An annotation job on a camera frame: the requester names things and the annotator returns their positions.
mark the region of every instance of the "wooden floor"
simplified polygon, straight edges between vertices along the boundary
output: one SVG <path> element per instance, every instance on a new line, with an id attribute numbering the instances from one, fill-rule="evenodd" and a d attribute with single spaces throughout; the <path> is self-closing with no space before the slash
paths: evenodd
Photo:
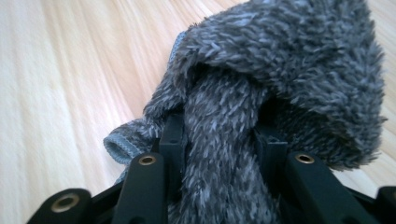
<path id="1" fill-rule="evenodd" d="M 238 0 L 0 0 L 0 223 L 23 223 L 50 195 L 110 187 L 122 167 L 102 141 L 139 118 L 177 34 Z M 382 154 L 344 184 L 396 185 L 396 3 L 370 0 L 386 52 Z"/>

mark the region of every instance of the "black plastic part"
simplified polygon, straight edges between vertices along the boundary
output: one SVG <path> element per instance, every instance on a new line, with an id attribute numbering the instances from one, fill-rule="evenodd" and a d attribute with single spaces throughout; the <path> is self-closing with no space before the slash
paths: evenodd
<path id="1" fill-rule="evenodd" d="M 48 198 L 28 224 L 93 223 L 91 194 L 85 189 L 66 189 Z"/>
<path id="2" fill-rule="evenodd" d="M 312 163 L 296 160 L 313 158 Z M 308 223 L 377 223 L 316 156 L 306 152 L 288 155 L 285 176 L 293 187 Z"/>
<path id="3" fill-rule="evenodd" d="M 273 128 L 258 124 L 254 129 L 257 161 L 264 183 L 274 197 L 278 194 L 280 176 L 276 167 L 283 166 L 288 143 Z"/>
<path id="4" fill-rule="evenodd" d="M 279 197 L 279 212 L 282 218 L 282 223 L 308 223 L 301 206 L 298 203 L 290 201 L 290 198 L 288 197 Z"/>
<path id="5" fill-rule="evenodd" d="M 382 187 L 375 199 L 375 215 L 382 223 L 396 223 L 396 187 Z"/>
<path id="6" fill-rule="evenodd" d="M 166 121 L 160 140 L 159 151 L 165 160 L 168 173 L 168 199 L 177 201 L 181 197 L 181 178 L 185 169 L 183 147 L 184 120 L 181 115 L 171 115 Z"/>
<path id="7" fill-rule="evenodd" d="M 167 223 L 165 164 L 158 153 L 131 161 L 112 224 Z"/>
<path id="8" fill-rule="evenodd" d="M 114 207 L 119 200 L 123 182 L 103 191 L 92 198 L 92 212 L 95 224 L 107 224 L 114 215 Z"/>

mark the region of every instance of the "fleece fabric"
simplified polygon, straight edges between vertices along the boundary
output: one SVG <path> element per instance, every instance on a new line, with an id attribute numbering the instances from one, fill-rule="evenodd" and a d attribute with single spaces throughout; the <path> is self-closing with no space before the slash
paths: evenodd
<path id="1" fill-rule="evenodd" d="M 128 165 L 181 111 L 188 159 L 169 222 L 277 223 L 252 129 L 272 114 L 288 151 L 314 153 L 334 169 L 367 164 L 384 120 L 381 62 L 363 0 L 251 0 L 182 33 L 143 118 L 114 130 L 105 146 Z M 262 109 L 270 100 L 271 113 Z"/>

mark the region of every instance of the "wood grain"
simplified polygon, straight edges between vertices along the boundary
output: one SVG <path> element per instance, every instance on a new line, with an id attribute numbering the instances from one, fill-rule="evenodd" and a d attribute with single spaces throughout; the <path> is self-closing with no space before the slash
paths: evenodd
<path id="1" fill-rule="evenodd" d="M 93 195 L 122 167 L 103 147 L 139 118 L 160 82 L 177 34 L 242 0 L 0 0 L 0 223 L 24 223 L 50 195 Z M 396 3 L 371 0 L 386 53 L 379 159 L 336 173 L 375 196 L 396 185 Z"/>

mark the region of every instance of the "metal grommet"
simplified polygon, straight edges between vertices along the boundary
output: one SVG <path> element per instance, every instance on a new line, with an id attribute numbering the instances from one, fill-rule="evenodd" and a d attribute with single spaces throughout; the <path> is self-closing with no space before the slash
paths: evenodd
<path id="1" fill-rule="evenodd" d="M 305 164 L 311 164 L 314 163 L 315 159 L 312 158 L 311 156 L 308 156 L 306 154 L 297 154 L 295 156 L 296 160 Z"/>
<path id="2" fill-rule="evenodd" d="M 156 162 L 157 160 L 153 156 L 144 156 L 139 159 L 139 163 L 141 165 L 151 165 L 152 163 Z"/>
<path id="3" fill-rule="evenodd" d="M 55 213 L 62 213 L 76 206 L 78 202 L 79 197 L 76 193 L 68 193 L 56 200 L 50 210 Z"/>

